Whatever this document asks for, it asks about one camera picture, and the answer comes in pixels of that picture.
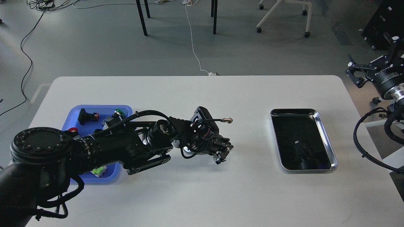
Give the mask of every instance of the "black equipment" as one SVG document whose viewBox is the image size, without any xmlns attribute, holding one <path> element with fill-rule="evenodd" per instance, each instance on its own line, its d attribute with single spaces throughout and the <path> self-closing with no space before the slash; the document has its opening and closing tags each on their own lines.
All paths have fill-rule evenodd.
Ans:
<svg viewBox="0 0 404 227">
<path fill-rule="evenodd" d="M 164 119 L 138 122 L 133 119 L 155 115 Z M 65 202 L 84 188 L 79 177 L 100 166 L 120 162 L 128 175 L 168 162 L 173 144 L 183 157 L 208 154 L 219 164 L 233 148 L 219 134 L 215 121 L 231 123 L 231 118 L 212 119 L 206 108 L 198 107 L 191 120 L 167 117 L 154 110 L 136 112 L 125 118 L 114 112 L 104 129 L 73 139 L 70 131 L 30 128 L 18 133 L 11 144 L 13 163 L 0 172 L 0 226 L 25 226 L 32 216 L 65 218 Z M 190 156 L 185 156 L 184 149 Z M 70 179 L 76 190 L 65 193 Z M 43 208 L 56 207 L 56 212 Z"/>
<path fill-rule="evenodd" d="M 348 64 L 349 69 L 347 69 L 345 73 L 358 88 L 363 87 L 368 81 L 372 82 L 380 95 L 380 98 L 373 99 L 374 103 L 379 103 L 380 99 L 384 99 L 393 100 L 393 104 L 389 105 L 387 110 L 378 107 L 363 116 L 355 126 L 353 140 L 363 158 L 366 157 L 370 161 L 384 168 L 404 174 L 403 170 L 388 166 L 372 157 L 359 144 L 356 136 L 356 131 L 358 130 L 360 123 L 362 123 L 368 116 L 376 113 L 385 113 L 388 116 L 384 125 L 387 136 L 397 143 L 404 145 L 404 140 L 393 134 L 390 128 L 394 121 L 404 120 L 404 59 L 398 56 L 398 50 L 403 47 L 404 40 L 397 36 L 392 39 L 388 33 L 384 33 L 383 35 L 391 44 L 392 50 L 389 54 L 380 56 L 367 65 L 357 64 L 352 59 L 351 55 L 348 55 L 350 59 L 350 63 Z M 354 76 L 354 73 L 357 71 L 364 72 L 366 74 L 365 77 Z"/>
<path fill-rule="evenodd" d="M 387 50 L 390 47 L 383 33 L 404 37 L 404 0 L 383 0 L 372 19 L 362 32 L 373 49 Z"/>
</svg>

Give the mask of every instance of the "black cable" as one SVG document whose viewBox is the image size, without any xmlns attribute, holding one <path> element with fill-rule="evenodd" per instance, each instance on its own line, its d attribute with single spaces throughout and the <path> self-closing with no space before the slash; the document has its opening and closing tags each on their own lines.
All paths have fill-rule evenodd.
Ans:
<svg viewBox="0 0 404 227">
<path fill-rule="evenodd" d="M 386 132 L 387 136 L 394 140 L 395 142 L 404 145 L 404 139 L 396 136 L 392 131 L 391 131 L 391 125 L 393 124 L 395 119 L 398 119 L 400 117 L 400 114 L 404 113 L 404 105 L 397 105 L 396 109 L 394 110 L 393 113 L 389 115 L 387 118 L 385 124 L 384 124 L 384 131 Z"/>
<path fill-rule="evenodd" d="M 34 29 L 36 28 L 36 26 L 38 25 L 39 21 L 40 21 L 40 20 L 42 19 L 42 17 L 44 16 L 44 14 L 45 14 L 45 12 L 42 13 L 41 17 L 40 17 L 40 18 L 38 19 L 38 21 L 36 22 L 34 28 L 21 40 L 21 43 L 20 43 L 20 49 L 21 49 L 21 51 L 29 58 L 29 61 L 31 62 L 31 64 L 29 65 L 29 68 L 28 68 L 27 72 L 25 73 L 23 79 L 21 80 L 21 93 L 23 94 L 25 100 L 24 100 L 22 103 L 16 105 L 15 107 L 4 111 L 3 113 L 0 114 L 0 116 L 3 115 L 3 114 L 5 114 L 5 113 L 7 113 L 8 111 L 10 111 L 10 110 L 12 110 L 12 109 L 15 109 L 15 108 L 21 106 L 22 104 L 24 104 L 24 103 L 27 101 L 27 96 L 25 95 L 24 90 L 23 90 L 23 83 L 24 83 L 24 79 L 25 79 L 25 77 L 27 76 L 28 72 L 31 70 L 33 63 L 32 63 L 32 59 L 31 59 L 31 58 L 27 55 L 27 53 L 25 53 L 25 51 L 23 50 L 23 42 L 24 42 L 25 38 L 26 38 L 27 36 L 29 36 L 29 35 L 34 31 Z"/>
<path fill-rule="evenodd" d="M 27 0 L 27 5 L 29 5 L 29 7 L 31 9 L 36 9 L 38 11 L 56 11 L 59 9 L 69 7 L 78 1 L 80 1 L 80 0 L 75 0 L 75 2 L 69 4 L 70 0 L 66 0 L 60 6 L 53 7 L 53 8 L 43 8 L 46 5 L 46 2 L 44 0 L 32 0 L 30 2 L 28 2 L 28 0 Z"/>
<path fill-rule="evenodd" d="M 185 154 L 184 154 L 184 149 L 183 149 L 183 145 L 182 145 L 181 142 L 179 143 L 179 147 L 180 147 L 181 155 L 182 155 L 183 158 L 185 158 L 185 159 L 190 159 L 190 158 L 193 158 L 193 157 L 196 156 L 196 153 L 193 153 L 191 156 L 185 156 Z"/>
<path fill-rule="evenodd" d="M 78 195 L 84 189 L 84 181 L 78 175 L 72 176 L 71 179 L 74 180 L 75 182 L 77 182 L 77 188 L 74 191 L 71 191 L 56 200 L 41 202 L 41 203 L 38 203 L 38 205 L 43 208 L 56 207 L 59 205 L 63 205 L 66 201 L 68 201 L 68 200 L 72 199 L 73 197 L 75 197 L 76 195 Z"/>
<path fill-rule="evenodd" d="M 386 169 L 389 169 L 391 171 L 394 171 L 396 173 L 399 174 L 404 174 L 404 170 L 401 169 L 397 169 L 394 168 L 392 166 L 389 166 L 379 160 L 377 160 L 375 157 L 371 156 L 367 151 L 365 151 L 365 149 L 360 145 L 359 141 L 358 141 L 358 136 L 357 136 L 357 130 L 359 128 L 359 125 L 370 115 L 372 114 L 376 114 L 376 113 L 387 113 L 387 110 L 385 110 L 384 108 L 378 107 L 376 109 L 373 109 L 372 111 L 366 113 L 361 119 L 359 119 L 359 121 L 356 123 L 355 125 L 355 129 L 353 130 L 353 142 L 355 143 L 356 148 L 359 150 L 359 152 L 362 154 L 362 158 L 367 158 L 369 159 L 371 162 L 375 163 L 376 165 L 379 165 L 381 167 L 384 167 Z"/>
</svg>

